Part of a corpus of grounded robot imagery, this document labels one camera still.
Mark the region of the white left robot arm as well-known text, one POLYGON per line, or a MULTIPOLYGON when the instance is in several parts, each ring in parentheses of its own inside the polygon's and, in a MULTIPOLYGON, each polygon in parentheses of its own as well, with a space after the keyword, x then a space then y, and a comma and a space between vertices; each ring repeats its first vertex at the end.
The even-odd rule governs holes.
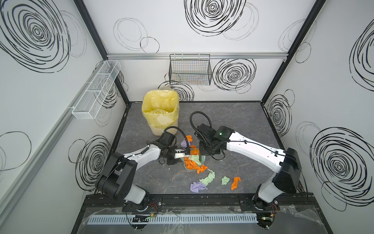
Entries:
POLYGON ((158 139, 148 142, 145 147, 137 151, 111 154, 95 182, 95 188, 115 201, 146 206, 148 205, 147 191, 133 184, 136 171, 159 158, 175 159, 177 153, 185 154, 189 151, 186 134, 179 127, 167 127, 158 139), (186 147, 178 149, 176 135, 170 133, 170 129, 175 129, 182 134, 186 147))

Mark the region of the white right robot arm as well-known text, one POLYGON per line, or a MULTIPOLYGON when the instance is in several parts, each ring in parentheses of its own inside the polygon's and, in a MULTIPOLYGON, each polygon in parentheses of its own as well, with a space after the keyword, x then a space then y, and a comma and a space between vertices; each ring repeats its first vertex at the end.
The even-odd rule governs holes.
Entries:
POLYGON ((190 124, 199 139, 201 155, 213 157, 223 154, 224 151, 236 152, 274 172, 272 177, 259 185, 252 198, 256 209, 265 210, 272 207, 275 199, 283 193, 297 192, 302 168, 296 150, 266 146, 226 126, 214 130, 210 118, 201 111, 195 111, 190 115, 190 124))

